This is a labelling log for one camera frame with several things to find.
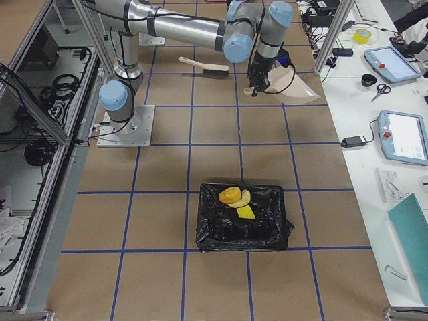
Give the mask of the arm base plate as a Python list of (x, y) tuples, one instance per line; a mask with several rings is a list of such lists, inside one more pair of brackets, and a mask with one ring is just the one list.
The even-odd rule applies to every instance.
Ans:
[(100, 138), (96, 145), (99, 148), (133, 148), (149, 147), (152, 136), (155, 105), (136, 105), (130, 122), (119, 130), (113, 123), (100, 127)]
[(165, 38), (151, 36), (147, 33), (139, 34), (139, 46), (140, 47), (154, 47), (163, 46), (165, 44)]

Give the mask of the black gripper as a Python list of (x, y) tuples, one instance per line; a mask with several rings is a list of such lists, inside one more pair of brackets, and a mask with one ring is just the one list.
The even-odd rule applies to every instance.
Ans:
[(252, 97), (256, 97), (260, 92), (269, 88), (268, 73), (272, 69), (274, 60), (274, 58), (266, 58), (260, 53), (254, 55), (248, 71), (250, 86), (253, 87)]

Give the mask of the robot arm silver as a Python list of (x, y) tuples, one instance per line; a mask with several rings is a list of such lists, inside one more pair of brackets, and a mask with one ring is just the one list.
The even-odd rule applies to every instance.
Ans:
[(143, 79), (138, 42), (141, 34), (211, 48), (234, 64), (248, 62), (247, 77), (251, 95), (277, 95), (268, 74), (275, 61), (284, 67), (291, 62), (283, 50), (283, 40), (291, 24), (293, 7), (274, 1), (263, 8), (245, 1), (231, 1), (227, 19), (217, 20), (169, 11), (142, 1), (82, 1), (117, 31), (117, 79), (101, 87), (99, 98), (110, 117), (111, 127), (120, 134), (139, 124), (134, 115), (134, 95)]

